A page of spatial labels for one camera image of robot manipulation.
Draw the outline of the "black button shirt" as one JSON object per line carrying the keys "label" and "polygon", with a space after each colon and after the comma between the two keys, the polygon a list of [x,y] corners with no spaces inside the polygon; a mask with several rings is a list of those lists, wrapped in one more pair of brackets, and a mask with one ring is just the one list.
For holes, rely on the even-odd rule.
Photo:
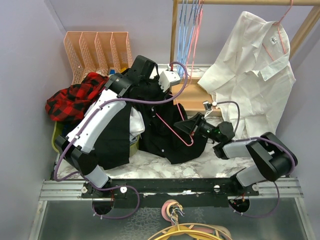
{"label": "black button shirt", "polygon": [[[142,114],[145,126],[139,139],[139,150],[166,158],[172,165],[182,164],[198,158],[205,150],[207,138],[201,135],[190,137],[174,127],[174,123],[187,118],[184,107],[172,101],[156,105],[137,103],[136,109]],[[116,115],[102,131],[89,159],[95,161],[105,170],[129,163],[130,139],[129,124],[116,126],[117,120],[126,120],[126,107]]]}

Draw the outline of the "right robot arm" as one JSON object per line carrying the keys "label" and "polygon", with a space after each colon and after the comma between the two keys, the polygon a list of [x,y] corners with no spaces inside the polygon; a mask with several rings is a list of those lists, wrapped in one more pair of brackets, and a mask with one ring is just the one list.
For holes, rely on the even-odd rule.
{"label": "right robot arm", "polygon": [[272,132],[248,139],[234,140],[232,123],[223,121],[214,126],[205,120],[202,113],[174,123],[182,132],[203,136],[217,143],[215,155],[224,160],[251,158],[254,165],[244,168],[230,177],[230,191],[240,196],[248,187],[263,181],[275,182],[282,176],[290,175],[298,165],[297,157]]}

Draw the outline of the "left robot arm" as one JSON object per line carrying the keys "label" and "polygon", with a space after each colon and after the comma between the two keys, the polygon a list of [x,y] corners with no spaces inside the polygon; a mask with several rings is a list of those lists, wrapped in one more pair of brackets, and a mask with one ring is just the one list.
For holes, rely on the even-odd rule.
{"label": "left robot arm", "polygon": [[93,184],[97,196],[106,197],[111,186],[110,177],[100,168],[98,160],[89,155],[97,149],[95,143],[114,117],[131,103],[154,107],[172,101],[172,97],[166,98],[169,88],[181,81],[173,65],[173,62],[168,64],[168,74],[157,73],[150,78],[158,65],[138,55],[130,68],[110,76],[99,99],[77,127],[66,137],[57,137],[60,159],[74,166]]}

